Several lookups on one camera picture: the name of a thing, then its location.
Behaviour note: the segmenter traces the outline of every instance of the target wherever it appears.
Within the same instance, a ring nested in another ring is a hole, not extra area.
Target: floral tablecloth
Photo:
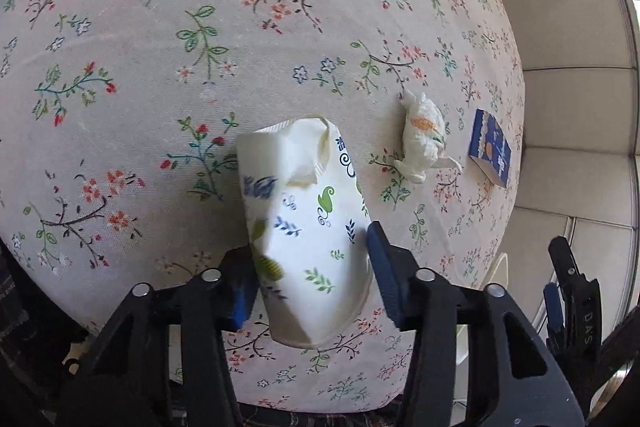
[[[135,283],[185,282],[246,244],[235,137],[309,113],[340,128],[370,217],[393,243],[465,285],[494,257],[524,115],[501,0],[0,6],[0,236],[82,325],[98,331]],[[405,87],[440,105],[462,174],[434,170],[412,185],[394,169]],[[497,116],[514,151],[506,189],[466,157],[478,107]],[[386,318],[374,285],[359,318],[324,347],[274,343],[260,298],[225,345],[240,401],[353,412],[402,390],[412,335]],[[177,346],[172,373],[180,378]]]

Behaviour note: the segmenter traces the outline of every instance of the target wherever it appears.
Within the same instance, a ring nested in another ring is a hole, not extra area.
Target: green leaf
[[[207,53],[209,53],[209,55],[223,55],[228,51],[229,48],[225,48],[224,46],[214,46],[207,49]]]
[[[193,51],[193,49],[198,45],[198,36],[196,34],[193,34],[193,36],[184,43],[184,50],[187,53],[190,53]]]
[[[178,37],[181,41],[185,41],[186,39],[190,39],[194,35],[195,35],[195,33],[192,32],[191,30],[180,30],[179,32],[177,32],[175,34],[175,36]]]
[[[213,12],[215,12],[215,8],[209,4],[205,4],[204,6],[201,6],[198,11],[196,13],[194,13],[194,16],[196,17],[209,17],[209,15],[211,15]]]

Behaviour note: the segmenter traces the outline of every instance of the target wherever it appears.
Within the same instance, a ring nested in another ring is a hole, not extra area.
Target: embroidered flower
[[[65,111],[57,112],[53,117],[53,127],[59,126],[65,120]]]
[[[236,367],[238,367],[238,365],[240,365],[244,361],[246,361],[246,358],[242,355],[231,355],[229,357],[229,362],[231,362],[231,364],[235,365]]]
[[[273,18],[277,21],[287,15],[291,15],[291,10],[287,8],[286,4],[281,2],[271,5],[271,12],[273,13]]]
[[[308,78],[308,71],[306,70],[306,66],[298,66],[297,68],[293,68],[293,75],[291,76],[293,76],[293,78],[299,84],[306,82]]]
[[[115,232],[126,229],[131,222],[131,219],[122,210],[118,210],[109,216],[109,223]]]
[[[218,66],[218,71],[220,72],[221,77],[236,76],[236,71],[238,70],[238,65],[235,62],[231,62],[230,60],[225,60]]]
[[[87,31],[89,31],[89,26],[91,26],[91,21],[87,17],[85,17],[84,20],[76,24],[76,34],[78,35],[78,37],[83,33],[86,33]]]
[[[92,178],[87,181],[86,185],[82,187],[82,193],[87,203],[91,203],[93,200],[100,198],[100,189],[98,188],[97,180]]]
[[[178,75],[178,81],[183,81],[185,84],[188,84],[188,78],[189,75],[193,73],[193,70],[191,68],[187,68],[185,66],[178,68],[177,70],[175,70],[175,74]]]
[[[62,42],[64,41],[65,41],[64,37],[56,37],[56,40],[54,40],[49,46],[47,46],[45,50],[52,51],[55,53],[58,49],[60,49],[60,46],[62,46]]]
[[[335,71],[335,64],[330,58],[325,58],[320,62],[321,68],[320,71],[324,71],[325,73],[333,73]]]
[[[114,171],[107,172],[107,181],[109,182],[109,192],[110,194],[119,194],[120,189],[124,188],[125,180],[124,180],[124,172],[122,171]]]

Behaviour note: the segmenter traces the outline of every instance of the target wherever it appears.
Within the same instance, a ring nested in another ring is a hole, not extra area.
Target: blue box
[[[499,187],[507,186],[511,147],[504,137],[500,124],[488,111],[476,109],[469,156],[493,184]]]

